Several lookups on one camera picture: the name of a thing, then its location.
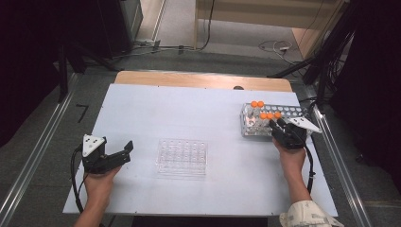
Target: human hand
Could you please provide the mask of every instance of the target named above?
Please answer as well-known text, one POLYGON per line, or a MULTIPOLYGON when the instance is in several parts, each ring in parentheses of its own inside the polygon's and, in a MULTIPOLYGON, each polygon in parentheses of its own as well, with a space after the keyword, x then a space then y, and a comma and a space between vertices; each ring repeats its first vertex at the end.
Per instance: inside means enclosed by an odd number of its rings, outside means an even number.
POLYGON ((114 176, 120 169, 121 166, 114 168, 105 174, 84 174, 85 188, 88 195, 86 206, 88 206, 88 204, 93 204, 106 209, 110 202, 114 176))
POLYGON ((284 171, 284 176, 288 178, 299 177, 304 165, 306 152, 304 148, 300 149, 287 149, 280 145, 280 143, 273 138, 273 144, 280 152, 280 162, 284 171))

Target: white plastic part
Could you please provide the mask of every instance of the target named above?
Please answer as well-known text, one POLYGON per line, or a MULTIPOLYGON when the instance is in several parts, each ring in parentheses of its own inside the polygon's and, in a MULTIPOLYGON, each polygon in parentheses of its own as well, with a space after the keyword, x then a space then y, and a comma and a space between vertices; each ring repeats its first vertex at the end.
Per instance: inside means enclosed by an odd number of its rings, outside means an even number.
POLYGON ((322 130, 316 127, 312 122, 308 121, 304 117, 294 117, 294 118, 289 118, 288 121, 290 121, 292 124, 306 129, 306 130, 311 130, 314 132, 322 133, 322 130))
POLYGON ((82 156, 87 157, 95 149, 97 149, 101 144, 103 144, 104 141, 105 141, 104 138, 85 134, 83 136, 82 156))

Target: gray floor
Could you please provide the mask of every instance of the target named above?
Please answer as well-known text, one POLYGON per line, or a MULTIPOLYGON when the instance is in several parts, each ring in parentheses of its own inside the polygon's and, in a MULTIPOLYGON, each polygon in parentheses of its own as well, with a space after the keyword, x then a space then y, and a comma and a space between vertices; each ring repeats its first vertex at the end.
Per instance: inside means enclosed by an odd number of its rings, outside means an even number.
MULTIPOLYGON (((239 56, 235 53, 185 52, 179 55, 177 51, 166 51, 115 59, 113 63, 126 70, 211 72, 264 77, 288 67, 287 62, 275 59, 274 55, 272 54, 271 58, 239 56)), ((70 156, 73 149, 80 143, 82 135, 91 133, 107 88, 110 83, 113 83, 115 76, 115 72, 109 72, 96 65, 89 67, 85 75, 79 76, 78 86, 72 100, 9 226, 71 226, 74 223, 76 215, 62 213, 71 187, 70 156), (82 109, 76 107, 76 104, 90 106, 80 123, 78 120, 82 109)), ((292 89, 297 93, 298 98, 305 98, 305 87, 299 78, 288 76, 288 79, 292 81, 292 89)), ((7 195, 10 186, 38 141, 56 108, 57 99, 58 89, 55 89, 26 120, 12 140, 0 148, 1 200, 7 195)), ((391 177, 378 167, 355 162, 358 152, 353 145, 352 132, 347 129, 341 119, 336 118, 329 107, 326 108, 326 116, 373 225, 398 226, 398 223, 401 222, 399 217, 401 196, 395 189, 391 177)), ((323 138, 315 135, 314 141, 326 180, 339 211, 339 221, 345 226, 357 226, 323 138)), ((108 223, 110 218, 109 215, 105 216, 104 223, 108 223)), ((131 223, 132 217, 117 217, 113 226, 131 226, 131 223)), ((279 226, 278 218, 270 218, 269 226, 279 226)))

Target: white table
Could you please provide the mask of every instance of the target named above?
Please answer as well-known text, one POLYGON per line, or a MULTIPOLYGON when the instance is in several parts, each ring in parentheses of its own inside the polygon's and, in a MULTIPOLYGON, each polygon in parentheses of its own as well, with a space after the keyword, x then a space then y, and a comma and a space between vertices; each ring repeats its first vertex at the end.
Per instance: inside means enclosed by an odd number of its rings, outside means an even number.
MULTIPOLYGON (((106 136, 107 153, 132 140, 131 162, 114 180, 107 213, 160 216, 267 217, 286 212, 288 188, 278 151, 269 141, 240 134, 242 104, 299 105, 295 94, 185 87, 112 84, 93 135, 106 136), (158 173, 160 139, 201 140, 208 144, 206 174, 198 178, 158 173)), ((328 214, 337 215, 322 167, 307 141, 317 173, 312 198, 328 214)), ((82 166, 77 182, 82 180, 82 166)), ((303 169, 305 182, 309 163, 303 169)), ((86 202, 84 190, 80 193, 86 202)), ((70 192, 64 213, 77 213, 70 192)))

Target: test tube rack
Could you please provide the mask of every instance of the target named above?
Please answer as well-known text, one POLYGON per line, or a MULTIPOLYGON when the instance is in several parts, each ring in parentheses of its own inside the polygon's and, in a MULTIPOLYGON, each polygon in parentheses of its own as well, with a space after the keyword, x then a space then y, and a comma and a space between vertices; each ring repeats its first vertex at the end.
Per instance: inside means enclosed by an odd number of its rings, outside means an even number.
POLYGON ((287 123, 291 117, 304 116, 304 112, 299 106, 264 104, 262 107, 255 108, 251 106, 251 103, 245 103, 240 113, 242 136, 271 136, 269 119, 261 119, 260 114, 262 113, 273 114, 271 120, 274 121, 277 120, 276 115, 279 115, 279 117, 283 118, 287 123))

